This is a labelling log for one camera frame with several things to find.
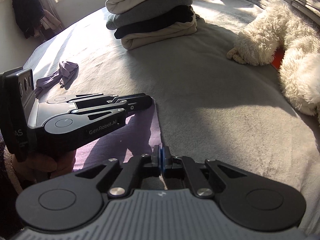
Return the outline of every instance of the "hanging clothes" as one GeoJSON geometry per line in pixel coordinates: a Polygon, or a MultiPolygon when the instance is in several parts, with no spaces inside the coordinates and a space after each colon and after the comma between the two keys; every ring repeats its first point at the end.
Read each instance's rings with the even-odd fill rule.
{"type": "Polygon", "coordinates": [[[40,20],[44,17],[44,10],[39,0],[12,0],[16,23],[26,39],[35,36],[40,20]]]}
{"type": "Polygon", "coordinates": [[[41,27],[35,29],[35,38],[39,37],[41,32],[45,41],[47,41],[63,30],[61,22],[46,9],[44,9],[44,17],[40,20],[40,23],[41,27]]]}

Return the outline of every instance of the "pink fabric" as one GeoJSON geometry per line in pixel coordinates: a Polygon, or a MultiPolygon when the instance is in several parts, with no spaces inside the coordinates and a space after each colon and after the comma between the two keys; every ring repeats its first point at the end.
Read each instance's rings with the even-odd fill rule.
{"type": "Polygon", "coordinates": [[[161,144],[159,120],[155,101],[144,111],[135,112],[126,119],[126,125],[79,148],[74,170],[87,168],[117,158],[121,163],[132,156],[151,154],[161,144]]]}
{"type": "Polygon", "coordinates": [[[49,22],[52,23],[53,30],[55,30],[57,27],[59,27],[61,22],[56,17],[54,17],[48,10],[44,9],[43,11],[44,11],[44,17],[46,17],[47,20],[49,20],[49,22]]]}

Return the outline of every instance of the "dark jacket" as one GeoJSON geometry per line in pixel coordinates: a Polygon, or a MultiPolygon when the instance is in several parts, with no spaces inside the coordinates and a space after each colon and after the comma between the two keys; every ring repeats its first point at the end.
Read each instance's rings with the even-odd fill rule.
{"type": "Polygon", "coordinates": [[[16,23],[22,30],[25,38],[35,35],[34,28],[41,23],[44,10],[39,0],[12,0],[16,23]]]}

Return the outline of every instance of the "metal screw head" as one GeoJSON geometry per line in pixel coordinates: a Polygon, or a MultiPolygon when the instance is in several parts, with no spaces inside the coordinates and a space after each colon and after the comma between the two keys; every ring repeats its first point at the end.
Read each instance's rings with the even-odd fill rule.
{"type": "Polygon", "coordinates": [[[212,193],[213,193],[212,190],[209,188],[200,188],[197,190],[197,194],[203,197],[210,196],[212,193]]]}
{"type": "Polygon", "coordinates": [[[122,187],[113,187],[109,190],[109,193],[113,196],[120,196],[125,193],[125,189],[122,187]]]}

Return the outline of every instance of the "hand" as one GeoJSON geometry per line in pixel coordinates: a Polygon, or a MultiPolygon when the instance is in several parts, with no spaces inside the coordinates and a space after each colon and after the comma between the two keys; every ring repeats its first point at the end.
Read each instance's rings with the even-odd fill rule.
{"type": "Polygon", "coordinates": [[[51,172],[50,178],[55,178],[72,172],[76,162],[75,156],[76,151],[71,151],[61,155],[61,157],[55,161],[47,155],[35,153],[29,155],[24,162],[19,163],[15,155],[13,155],[12,166],[19,181],[35,180],[34,170],[51,172]]]}

